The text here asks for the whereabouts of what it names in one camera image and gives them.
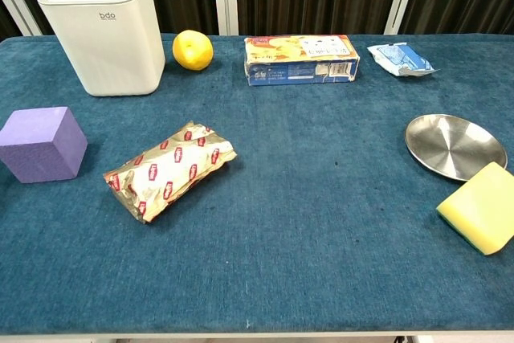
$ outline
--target food package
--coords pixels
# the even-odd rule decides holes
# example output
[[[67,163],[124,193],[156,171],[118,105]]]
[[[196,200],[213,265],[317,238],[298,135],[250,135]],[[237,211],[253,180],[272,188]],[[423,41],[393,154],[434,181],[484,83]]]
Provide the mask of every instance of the food package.
[[[104,179],[130,213],[146,223],[236,156],[232,144],[214,130],[188,122],[159,145],[104,174]]]
[[[428,60],[419,56],[407,43],[368,47],[375,62],[394,76],[425,76],[436,72]]]
[[[255,36],[244,41],[250,85],[355,80],[359,55],[346,35]]]

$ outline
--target gold foil packaging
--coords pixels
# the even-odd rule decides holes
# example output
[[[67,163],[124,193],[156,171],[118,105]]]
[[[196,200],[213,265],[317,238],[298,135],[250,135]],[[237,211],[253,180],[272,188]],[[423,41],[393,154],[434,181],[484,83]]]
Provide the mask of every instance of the gold foil packaging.
[[[104,179],[130,213],[146,223],[236,156],[232,144],[214,130],[188,122],[159,145],[104,174]]]

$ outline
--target blue plastic wrapper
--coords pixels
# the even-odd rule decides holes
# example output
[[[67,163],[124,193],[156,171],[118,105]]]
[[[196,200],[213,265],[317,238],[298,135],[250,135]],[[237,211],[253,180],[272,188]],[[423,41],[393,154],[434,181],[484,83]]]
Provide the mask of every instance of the blue plastic wrapper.
[[[375,62],[394,76],[425,76],[436,70],[407,43],[391,43],[368,47]]]

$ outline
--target small packet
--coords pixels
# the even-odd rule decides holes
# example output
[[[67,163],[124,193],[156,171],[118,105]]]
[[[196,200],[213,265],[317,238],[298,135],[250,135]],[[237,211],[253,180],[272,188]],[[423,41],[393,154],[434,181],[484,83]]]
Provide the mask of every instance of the small packet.
[[[124,207],[146,223],[236,156],[232,144],[214,130],[188,122],[159,145],[104,174],[104,179]]]
[[[380,44],[368,50],[375,62],[394,76],[425,76],[437,71],[407,43]]]

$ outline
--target white container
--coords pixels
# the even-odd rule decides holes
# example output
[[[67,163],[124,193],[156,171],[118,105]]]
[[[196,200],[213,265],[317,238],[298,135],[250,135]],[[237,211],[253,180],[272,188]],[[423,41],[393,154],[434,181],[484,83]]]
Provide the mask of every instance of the white container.
[[[94,96],[153,92],[165,64],[153,0],[38,0]]]

